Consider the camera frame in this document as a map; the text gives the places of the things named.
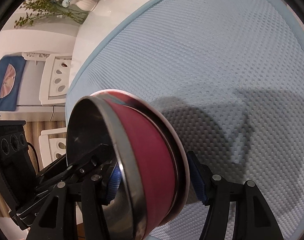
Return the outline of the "light blue quilted mat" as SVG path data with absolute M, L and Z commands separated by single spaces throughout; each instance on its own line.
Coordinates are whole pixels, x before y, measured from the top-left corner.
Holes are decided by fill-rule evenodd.
M 152 0 L 96 47 L 68 92 L 120 89 L 229 181 L 253 180 L 284 239 L 304 234 L 304 31 L 282 0 Z

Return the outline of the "blue cushion pink pattern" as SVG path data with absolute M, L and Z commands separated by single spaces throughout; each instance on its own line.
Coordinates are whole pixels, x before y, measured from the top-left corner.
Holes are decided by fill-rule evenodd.
M 0 60 L 0 111 L 15 111 L 26 60 L 4 56 Z

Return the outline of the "pink cartoon bowl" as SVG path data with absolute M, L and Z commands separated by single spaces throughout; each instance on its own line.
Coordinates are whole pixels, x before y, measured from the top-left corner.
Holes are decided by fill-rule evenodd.
M 147 230 L 173 220 L 186 203 L 190 184 L 187 157 L 174 128 L 129 92 L 104 89 L 93 96 L 108 101 L 130 137 L 147 200 Z

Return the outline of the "white ribbed vase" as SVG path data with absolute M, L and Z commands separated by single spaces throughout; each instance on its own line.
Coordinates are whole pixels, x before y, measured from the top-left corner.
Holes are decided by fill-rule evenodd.
M 97 5 L 97 2 L 94 0 L 78 0 L 75 5 L 83 11 L 93 11 Z

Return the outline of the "white chair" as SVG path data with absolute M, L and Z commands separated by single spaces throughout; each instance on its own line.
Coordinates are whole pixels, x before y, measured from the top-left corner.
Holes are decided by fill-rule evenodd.
M 39 147 L 43 167 L 47 167 L 66 153 L 66 139 L 53 138 L 54 135 L 64 135 L 66 132 L 66 127 L 41 131 Z
M 69 54 L 50 54 L 46 59 L 39 91 L 39 100 L 43 106 L 65 103 L 71 61 L 72 56 Z

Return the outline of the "magenta steel bowl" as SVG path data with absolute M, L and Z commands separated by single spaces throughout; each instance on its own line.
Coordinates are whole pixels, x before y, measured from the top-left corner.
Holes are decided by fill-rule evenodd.
M 147 230 L 147 200 L 130 137 L 105 98 L 86 96 L 71 112 L 67 152 L 90 152 L 99 144 L 112 145 L 116 154 L 111 178 L 104 180 L 109 191 L 102 205 L 110 239 L 144 239 L 156 227 Z

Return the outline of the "white chair far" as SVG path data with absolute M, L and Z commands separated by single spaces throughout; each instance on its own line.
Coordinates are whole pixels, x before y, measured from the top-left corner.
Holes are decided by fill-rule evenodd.
M 65 103 L 71 61 L 72 56 L 69 54 L 50 54 L 46 59 L 39 91 L 39 100 L 43 106 Z

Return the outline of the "white chair near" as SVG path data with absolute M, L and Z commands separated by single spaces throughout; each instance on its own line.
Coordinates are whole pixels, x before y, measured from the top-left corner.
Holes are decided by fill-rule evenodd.
M 53 138 L 54 135 L 64 135 L 66 132 L 66 127 L 41 131 L 39 147 L 43 167 L 47 167 L 66 153 L 66 139 Z

